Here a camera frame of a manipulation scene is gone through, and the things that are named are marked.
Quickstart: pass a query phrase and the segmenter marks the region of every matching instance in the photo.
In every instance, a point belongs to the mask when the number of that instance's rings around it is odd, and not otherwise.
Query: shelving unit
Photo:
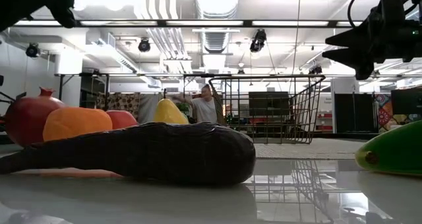
[[[315,132],[332,132],[332,111],[318,111]]]

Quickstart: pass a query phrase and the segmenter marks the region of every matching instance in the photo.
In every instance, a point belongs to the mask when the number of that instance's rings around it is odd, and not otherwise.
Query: green fruit sculpture
[[[369,140],[356,154],[369,171],[422,175],[422,121],[395,128]]]

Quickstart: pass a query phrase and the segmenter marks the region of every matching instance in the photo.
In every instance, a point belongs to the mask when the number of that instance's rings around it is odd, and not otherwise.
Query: wall
[[[40,94],[39,86],[53,88],[59,95],[59,79],[54,77],[55,64],[48,64],[47,60],[28,58],[25,52],[15,46],[5,43],[0,37],[0,74],[5,77],[0,91],[14,98],[27,92],[28,96]],[[0,103],[0,114],[4,115],[8,108],[7,103]]]

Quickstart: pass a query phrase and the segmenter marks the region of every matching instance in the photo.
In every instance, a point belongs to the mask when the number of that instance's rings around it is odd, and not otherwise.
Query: ceiling light
[[[83,11],[83,10],[85,10],[86,7],[87,7],[86,3],[83,3],[81,1],[75,1],[74,5],[73,5],[73,10]]]
[[[381,65],[379,67],[376,67],[374,70],[387,70],[387,69],[391,69],[393,67],[397,67],[404,64],[403,62],[398,62],[398,63],[388,63],[388,64],[384,64]]]
[[[239,33],[237,29],[192,29],[193,33]]]
[[[120,11],[123,8],[123,4],[113,3],[113,4],[106,5],[105,7],[107,7],[111,11]]]
[[[259,52],[252,52],[251,53],[251,59],[259,59],[260,57],[260,53]]]
[[[255,37],[252,40],[251,47],[249,48],[252,53],[258,53],[264,47],[266,42],[265,30],[258,29]]]
[[[30,43],[25,52],[26,56],[33,59],[38,58],[41,55],[41,49],[38,47],[37,43]]]
[[[138,49],[140,52],[148,52],[151,49],[151,45],[148,38],[142,38],[138,45]]]
[[[132,76],[138,76],[138,75],[137,74],[123,74],[123,73],[119,74],[119,73],[116,73],[116,74],[109,74],[109,76],[132,77]]]
[[[360,24],[362,24],[361,21],[355,21],[353,23],[355,24],[355,26],[359,26]],[[337,22],[336,26],[349,26],[349,27],[351,27],[350,22],[348,22],[348,21]]]
[[[61,26],[55,20],[20,20],[15,26]]]
[[[168,20],[168,26],[242,26],[242,20]]]
[[[167,73],[167,74],[164,74],[164,73],[163,74],[149,74],[149,73],[146,73],[145,76],[182,77],[183,74],[170,74],[170,73]]]
[[[327,26],[328,21],[254,20],[253,26]]]
[[[157,26],[155,20],[81,20],[83,26]]]

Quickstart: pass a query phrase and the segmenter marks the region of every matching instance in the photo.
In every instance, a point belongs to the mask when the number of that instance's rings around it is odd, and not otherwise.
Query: large fruit sculpture
[[[169,99],[162,99],[158,102],[154,114],[154,122],[163,122],[177,125],[188,125],[186,116]]]
[[[130,126],[137,125],[138,122],[128,111],[106,111],[113,122],[113,129],[127,128]]]
[[[101,109],[66,107],[48,115],[43,137],[47,142],[112,129],[110,116]]]
[[[66,107],[63,102],[51,96],[53,90],[40,89],[39,96],[24,97],[11,103],[5,115],[9,138],[22,147],[43,142],[42,132],[48,115],[56,109]]]

